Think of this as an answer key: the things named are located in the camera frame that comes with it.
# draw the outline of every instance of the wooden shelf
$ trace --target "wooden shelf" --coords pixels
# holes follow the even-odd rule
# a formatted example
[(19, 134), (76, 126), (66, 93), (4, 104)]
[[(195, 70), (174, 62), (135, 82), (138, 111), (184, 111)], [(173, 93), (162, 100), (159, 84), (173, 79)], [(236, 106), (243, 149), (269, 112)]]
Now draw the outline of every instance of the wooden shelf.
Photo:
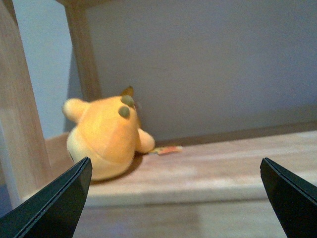
[[(317, 129), (316, 123), (302, 124), (300, 127)], [(290, 127), (282, 126), (266, 131), (281, 132), (283, 128)], [(294, 125), (293, 128), (296, 131), (299, 126)], [(63, 135), (62, 140), (65, 141), (66, 136), (67, 134)], [(49, 154), (55, 151), (56, 157), (56, 151), (62, 150), (61, 159), (67, 160), (63, 158), (68, 155), (62, 143), (57, 143), (57, 149), (53, 149), (56, 143), (48, 141), (47, 144), (50, 144)], [(92, 183), (86, 205), (118, 206), (267, 198), (260, 178), (263, 157), (269, 157), (304, 179), (317, 183), (316, 154), (317, 130), (311, 130), (256, 138), (228, 138), (227, 141), (184, 146), (181, 153), (136, 156), (124, 175)]]

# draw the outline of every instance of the floor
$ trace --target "floor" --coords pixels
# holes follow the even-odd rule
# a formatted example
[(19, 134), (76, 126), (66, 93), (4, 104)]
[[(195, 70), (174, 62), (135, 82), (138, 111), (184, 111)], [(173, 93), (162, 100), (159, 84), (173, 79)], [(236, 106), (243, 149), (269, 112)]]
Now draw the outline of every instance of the floor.
[(286, 238), (267, 200), (85, 208), (75, 238)]

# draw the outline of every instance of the plush toy arm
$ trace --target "plush toy arm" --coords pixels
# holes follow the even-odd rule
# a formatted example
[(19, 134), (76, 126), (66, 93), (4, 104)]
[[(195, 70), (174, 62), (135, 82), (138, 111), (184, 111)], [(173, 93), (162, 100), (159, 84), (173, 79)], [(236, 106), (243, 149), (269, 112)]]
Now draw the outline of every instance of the plush toy arm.
[(140, 153), (148, 153), (149, 151), (154, 149), (155, 141), (153, 137), (143, 131), (142, 129), (138, 129), (140, 140), (138, 140), (136, 145), (136, 151)]
[(78, 98), (71, 98), (64, 103), (62, 110), (64, 115), (68, 119), (75, 123), (78, 123), (80, 117), (88, 107), (89, 103), (84, 102)]

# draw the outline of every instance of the stuffed animal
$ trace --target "stuffed animal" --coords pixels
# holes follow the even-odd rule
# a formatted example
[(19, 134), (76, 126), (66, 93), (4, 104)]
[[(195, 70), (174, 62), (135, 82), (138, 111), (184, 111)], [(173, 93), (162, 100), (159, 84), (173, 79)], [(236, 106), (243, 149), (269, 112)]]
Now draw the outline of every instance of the stuffed animal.
[(89, 157), (92, 180), (103, 180), (125, 172), (135, 151), (147, 153), (155, 142), (140, 128), (132, 99), (133, 88), (120, 96), (84, 102), (69, 99), (63, 105), (64, 115), (77, 125), (67, 139), (67, 150), (74, 162)]

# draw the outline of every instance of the wooden frame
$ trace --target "wooden frame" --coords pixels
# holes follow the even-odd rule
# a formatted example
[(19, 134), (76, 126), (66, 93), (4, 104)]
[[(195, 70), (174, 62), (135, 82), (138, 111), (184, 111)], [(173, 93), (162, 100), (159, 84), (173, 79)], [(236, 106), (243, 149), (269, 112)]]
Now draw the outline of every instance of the wooden frame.
[(0, 38), (1, 164), (16, 207), (52, 181), (53, 174), (10, 0), (0, 1)]

